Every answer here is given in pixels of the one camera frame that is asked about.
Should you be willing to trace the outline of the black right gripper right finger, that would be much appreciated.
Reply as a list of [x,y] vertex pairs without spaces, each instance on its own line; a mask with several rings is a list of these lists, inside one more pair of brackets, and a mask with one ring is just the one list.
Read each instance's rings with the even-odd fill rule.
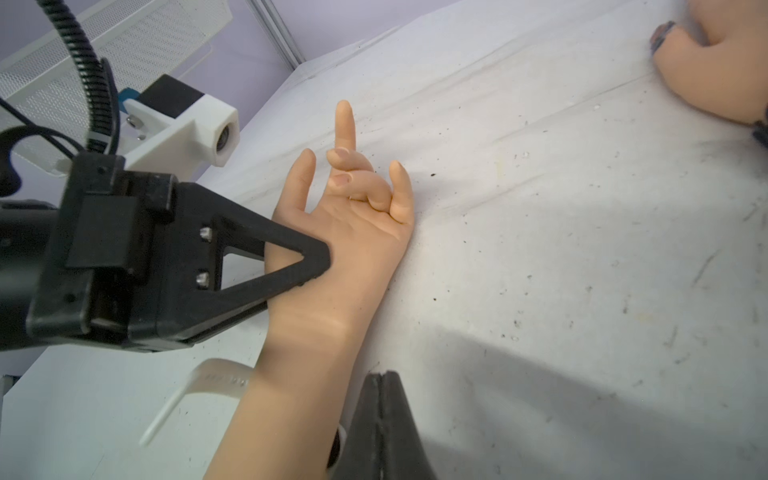
[[416,427],[400,376],[380,380],[380,478],[436,479]]

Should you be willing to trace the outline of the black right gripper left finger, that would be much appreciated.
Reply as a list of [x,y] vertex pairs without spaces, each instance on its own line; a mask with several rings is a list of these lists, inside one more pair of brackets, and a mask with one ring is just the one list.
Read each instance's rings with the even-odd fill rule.
[[380,479],[382,374],[364,379],[357,406],[332,479]]

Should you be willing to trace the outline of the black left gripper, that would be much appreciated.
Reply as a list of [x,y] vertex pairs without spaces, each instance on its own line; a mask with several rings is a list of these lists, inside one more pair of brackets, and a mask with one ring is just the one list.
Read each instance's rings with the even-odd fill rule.
[[[173,174],[130,171],[120,156],[76,156],[60,205],[1,203],[1,348],[122,348],[152,241],[174,217]],[[193,344],[266,309],[331,263],[321,240],[198,184],[177,190],[173,338]]]

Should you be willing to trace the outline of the mannequin hand with bent fingers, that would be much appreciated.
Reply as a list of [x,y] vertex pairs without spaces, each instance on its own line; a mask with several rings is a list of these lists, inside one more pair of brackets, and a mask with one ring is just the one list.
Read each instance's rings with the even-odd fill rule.
[[313,210],[313,151],[293,164],[274,220],[326,243],[330,268],[272,298],[264,345],[207,468],[209,479],[321,479],[372,319],[415,225],[408,172],[379,175],[356,147],[351,105],[337,104],[330,174]]

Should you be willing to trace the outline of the mannequin hand with painted nails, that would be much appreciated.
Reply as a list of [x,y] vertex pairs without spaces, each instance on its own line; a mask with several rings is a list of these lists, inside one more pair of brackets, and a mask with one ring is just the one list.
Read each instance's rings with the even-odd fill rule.
[[669,21],[650,38],[666,86],[689,105],[744,125],[766,120],[767,3],[689,1],[708,43]]

